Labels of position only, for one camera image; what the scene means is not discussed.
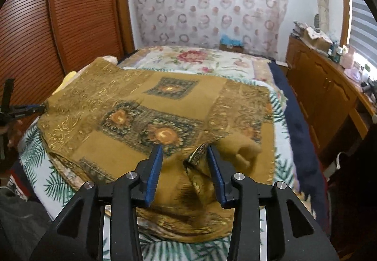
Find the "human hand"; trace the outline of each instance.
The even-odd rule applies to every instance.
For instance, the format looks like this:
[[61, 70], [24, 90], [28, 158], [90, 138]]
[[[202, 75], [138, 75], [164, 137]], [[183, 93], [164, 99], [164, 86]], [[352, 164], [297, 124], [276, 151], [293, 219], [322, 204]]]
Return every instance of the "human hand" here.
[[12, 148], [16, 144], [16, 141], [19, 139], [19, 137], [22, 135], [22, 132], [20, 130], [21, 126], [22, 121], [16, 120], [9, 125], [0, 127], [0, 135], [8, 133], [8, 148]]

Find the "window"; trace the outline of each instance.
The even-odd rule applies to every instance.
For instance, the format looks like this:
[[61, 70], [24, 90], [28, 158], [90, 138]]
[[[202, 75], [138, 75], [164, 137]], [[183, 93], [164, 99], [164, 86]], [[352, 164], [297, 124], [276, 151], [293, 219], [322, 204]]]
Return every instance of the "window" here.
[[349, 44], [377, 67], [377, 22], [364, 0], [352, 0]]

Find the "bed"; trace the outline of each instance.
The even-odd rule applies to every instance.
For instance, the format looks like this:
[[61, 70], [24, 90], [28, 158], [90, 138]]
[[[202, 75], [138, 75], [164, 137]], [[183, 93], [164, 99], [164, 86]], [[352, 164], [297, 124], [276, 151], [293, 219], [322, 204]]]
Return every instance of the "bed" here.
[[[310, 141], [308, 127], [293, 92], [278, 66], [270, 60], [225, 51], [156, 46], [141, 49], [119, 65], [124, 70], [142, 68], [193, 75], [216, 75], [270, 91], [275, 129], [275, 172], [273, 182], [285, 181], [327, 228], [325, 181]], [[72, 77], [71, 74], [63, 85]], [[53, 164], [40, 138], [37, 120], [18, 145], [20, 160], [14, 166], [11, 182], [24, 198], [38, 199], [54, 219], [73, 196], [65, 181], [82, 185], [82, 180], [60, 162]], [[230, 236], [210, 242], [180, 243], [156, 236], [150, 222], [138, 218], [144, 260], [226, 260]], [[103, 255], [110, 259], [109, 218], [104, 224]], [[261, 260], [266, 260], [267, 230], [265, 210], [261, 209]]]

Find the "floral pattern square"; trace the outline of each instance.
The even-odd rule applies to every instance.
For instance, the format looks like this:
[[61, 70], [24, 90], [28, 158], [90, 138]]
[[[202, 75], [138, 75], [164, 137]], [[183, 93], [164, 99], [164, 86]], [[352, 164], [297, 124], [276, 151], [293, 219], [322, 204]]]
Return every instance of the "floral pattern square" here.
[[195, 142], [203, 122], [123, 102], [105, 115], [101, 131], [146, 155], [154, 144], [162, 144], [171, 156]]
[[163, 77], [155, 87], [145, 93], [170, 99], [181, 99], [189, 94], [196, 84], [197, 81]]

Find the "yellow cloth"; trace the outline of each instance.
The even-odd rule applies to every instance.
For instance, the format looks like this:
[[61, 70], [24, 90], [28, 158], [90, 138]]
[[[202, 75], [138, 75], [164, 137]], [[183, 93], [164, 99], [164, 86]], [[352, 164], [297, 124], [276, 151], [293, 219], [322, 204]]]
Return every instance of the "yellow cloth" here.
[[154, 143], [163, 145], [154, 202], [137, 213], [172, 240], [210, 241], [232, 230], [233, 211], [216, 202], [205, 160], [183, 164], [203, 143], [214, 142], [223, 159], [255, 181], [272, 181], [274, 131], [264, 87], [121, 70], [98, 58], [46, 106], [38, 121], [46, 150], [84, 181], [114, 181], [146, 159]]
[[60, 84], [60, 86], [58, 86], [58, 88], [52, 93], [53, 95], [56, 93], [56, 92], [59, 92], [60, 90], [64, 89], [69, 83], [70, 81], [72, 80], [72, 78], [76, 75], [77, 73], [75, 71], [72, 71], [70, 73], [68, 73], [64, 79], [63, 79], [63, 82]]

